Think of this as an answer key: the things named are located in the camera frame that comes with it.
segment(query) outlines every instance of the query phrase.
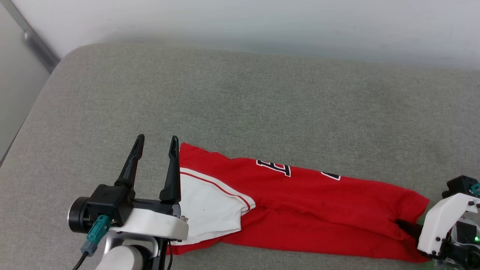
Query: garment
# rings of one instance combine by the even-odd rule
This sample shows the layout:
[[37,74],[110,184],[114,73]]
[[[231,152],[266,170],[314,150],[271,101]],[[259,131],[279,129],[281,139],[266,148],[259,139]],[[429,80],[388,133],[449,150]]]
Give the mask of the garment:
[[378,181],[246,158],[183,143],[182,214],[189,238],[174,254],[219,241],[270,249],[424,262],[395,223],[416,223],[429,200]]

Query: black cable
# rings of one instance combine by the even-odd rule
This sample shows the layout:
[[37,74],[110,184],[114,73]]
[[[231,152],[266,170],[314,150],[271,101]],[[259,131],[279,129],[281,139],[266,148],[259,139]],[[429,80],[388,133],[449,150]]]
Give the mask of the black cable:
[[172,263],[173,263],[173,252],[172,252],[172,242],[168,242],[169,248],[170,248],[170,262],[168,262],[168,267],[167,270],[170,270],[172,268]]
[[78,270],[87,256],[88,256],[88,252],[84,252],[82,254],[82,257],[80,258],[80,260],[77,262],[77,264],[73,268],[73,270]]

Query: gray fabric surface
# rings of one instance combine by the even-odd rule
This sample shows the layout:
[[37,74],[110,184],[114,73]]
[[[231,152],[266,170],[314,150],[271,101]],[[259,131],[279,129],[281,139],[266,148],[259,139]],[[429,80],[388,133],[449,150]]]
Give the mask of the gray fabric surface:
[[[77,49],[50,77],[0,168],[0,269],[71,269],[84,235],[68,228],[70,204],[114,182],[139,133],[138,198],[158,197],[177,135],[229,157],[384,181],[436,202],[447,180],[480,178],[479,75],[155,45]],[[82,269],[94,269],[101,253]],[[227,244],[175,256],[173,265],[432,268]]]

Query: white panel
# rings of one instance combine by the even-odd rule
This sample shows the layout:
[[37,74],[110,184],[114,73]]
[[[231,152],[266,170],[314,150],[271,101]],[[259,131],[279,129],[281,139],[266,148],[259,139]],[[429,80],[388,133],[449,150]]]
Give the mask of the white panel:
[[105,41],[480,69],[478,0],[13,0],[60,57]]
[[22,32],[0,4],[0,159],[49,76],[22,41]]

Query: camera lens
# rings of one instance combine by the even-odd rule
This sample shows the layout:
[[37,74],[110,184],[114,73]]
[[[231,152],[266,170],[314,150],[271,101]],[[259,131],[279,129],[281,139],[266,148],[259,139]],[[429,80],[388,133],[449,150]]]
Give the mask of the camera lens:
[[93,224],[87,211],[88,197],[76,199],[68,212],[68,226],[74,233],[88,233]]

